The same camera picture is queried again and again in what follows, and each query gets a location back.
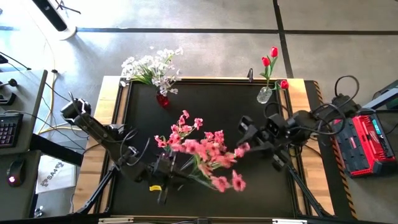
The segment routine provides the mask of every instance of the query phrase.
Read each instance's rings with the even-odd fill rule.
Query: red flower bud
[[[287,90],[289,88],[289,83],[287,82],[287,80],[282,80],[280,82],[280,87],[284,90]]]
[[[271,64],[271,61],[268,58],[263,57],[262,58],[262,64],[266,67],[266,66],[269,66]]]
[[[277,57],[278,56],[278,48],[277,47],[271,47],[270,55],[271,55],[271,57]]]

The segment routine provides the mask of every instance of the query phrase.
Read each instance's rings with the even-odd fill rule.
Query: gray concrete floor
[[[78,27],[277,29],[272,0],[65,0],[65,4],[81,11],[81,15],[60,12]],[[279,6],[284,29],[398,30],[398,2],[394,0],[279,0]],[[94,108],[102,77],[119,75],[121,63],[128,56],[141,57],[156,49],[182,46],[184,56],[176,57],[175,64],[186,76],[245,77],[251,67],[254,73],[261,72],[261,57],[271,46],[280,47],[278,34],[78,32],[66,41],[50,39],[52,54],[16,1],[0,0],[0,8],[0,26],[20,28],[0,30],[1,51],[32,68],[56,68],[60,75],[55,89],[64,96],[71,91]],[[318,81],[325,101],[333,97],[333,84],[342,75],[358,77],[361,89],[355,101],[362,105],[398,77],[398,35],[286,35],[286,39],[294,77]],[[8,65],[0,65],[0,69],[13,70]],[[274,76],[286,77],[282,57]],[[341,82],[339,90],[352,94],[352,86],[350,81]],[[47,102],[49,96],[46,88]],[[55,97],[57,123],[63,122],[59,110],[65,103]],[[47,111],[42,104],[39,115],[43,118]],[[66,141],[57,133],[51,139]],[[396,222],[398,194],[385,192],[388,187],[383,185],[391,189],[398,184],[397,176],[356,179],[349,184],[360,219]],[[66,214],[72,192],[65,189],[43,194],[39,205],[45,206],[47,215]]]

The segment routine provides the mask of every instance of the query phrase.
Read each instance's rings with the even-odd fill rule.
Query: small red glass vase
[[[169,98],[160,94],[160,91],[156,92],[156,100],[158,104],[163,108],[166,108],[170,104]]]

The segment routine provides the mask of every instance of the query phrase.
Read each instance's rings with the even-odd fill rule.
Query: yellow tag
[[[149,191],[154,191],[154,190],[162,190],[162,187],[159,185],[152,185],[149,187]]]

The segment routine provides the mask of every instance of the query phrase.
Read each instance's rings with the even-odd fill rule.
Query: computer mouse
[[[7,183],[11,187],[19,187],[25,181],[25,159],[17,158],[7,170]]]

